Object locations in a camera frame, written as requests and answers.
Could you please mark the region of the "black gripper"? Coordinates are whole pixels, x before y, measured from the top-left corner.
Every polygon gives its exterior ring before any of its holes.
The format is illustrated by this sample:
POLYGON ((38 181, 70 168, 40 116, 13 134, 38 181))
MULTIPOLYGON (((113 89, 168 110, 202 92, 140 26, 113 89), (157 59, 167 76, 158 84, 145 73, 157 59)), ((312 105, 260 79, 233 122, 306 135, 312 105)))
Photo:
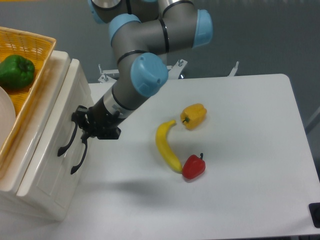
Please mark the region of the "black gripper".
POLYGON ((122 122, 120 111, 110 113, 101 98, 94 106, 79 105, 71 115, 71 121, 82 130, 81 142, 86 144, 89 138, 99 140, 117 140, 121 130, 118 125, 122 122))

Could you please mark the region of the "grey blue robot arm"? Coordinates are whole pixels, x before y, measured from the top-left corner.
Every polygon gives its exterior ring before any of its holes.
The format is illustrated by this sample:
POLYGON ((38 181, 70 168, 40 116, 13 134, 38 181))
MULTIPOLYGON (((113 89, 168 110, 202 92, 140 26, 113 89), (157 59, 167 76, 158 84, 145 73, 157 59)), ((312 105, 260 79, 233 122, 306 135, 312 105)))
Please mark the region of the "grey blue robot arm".
POLYGON ((83 143, 119 138, 119 124, 168 80, 161 55, 213 38, 210 14, 190 0, 91 0, 89 6, 97 21, 108 24, 119 79, 94 106, 79 106, 72 115, 83 143))

